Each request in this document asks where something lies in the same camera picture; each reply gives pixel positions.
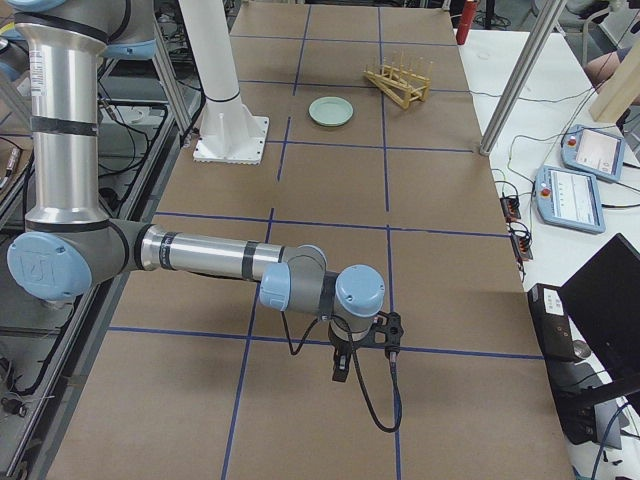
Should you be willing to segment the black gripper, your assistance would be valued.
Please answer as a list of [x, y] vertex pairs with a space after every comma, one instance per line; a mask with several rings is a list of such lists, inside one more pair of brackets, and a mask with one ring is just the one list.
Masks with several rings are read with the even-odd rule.
[[356, 331], [349, 334], [344, 323], [333, 319], [329, 322], [328, 337], [334, 346], [332, 380], [347, 381], [352, 356], [351, 348], [358, 349], [372, 339], [373, 329]]

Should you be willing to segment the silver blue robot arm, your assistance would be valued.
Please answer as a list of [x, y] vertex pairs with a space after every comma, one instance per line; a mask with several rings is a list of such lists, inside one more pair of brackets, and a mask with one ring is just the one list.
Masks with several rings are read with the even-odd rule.
[[339, 272], [312, 245], [288, 247], [169, 231], [121, 217], [128, 194], [100, 194], [101, 59], [151, 60], [161, 42], [150, 1], [15, 1], [30, 62], [35, 204], [7, 262], [29, 294], [63, 301], [134, 270], [185, 271], [255, 282], [260, 302], [328, 323], [333, 377], [360, 371], [358, 350], [389, 327], [372, 267]]

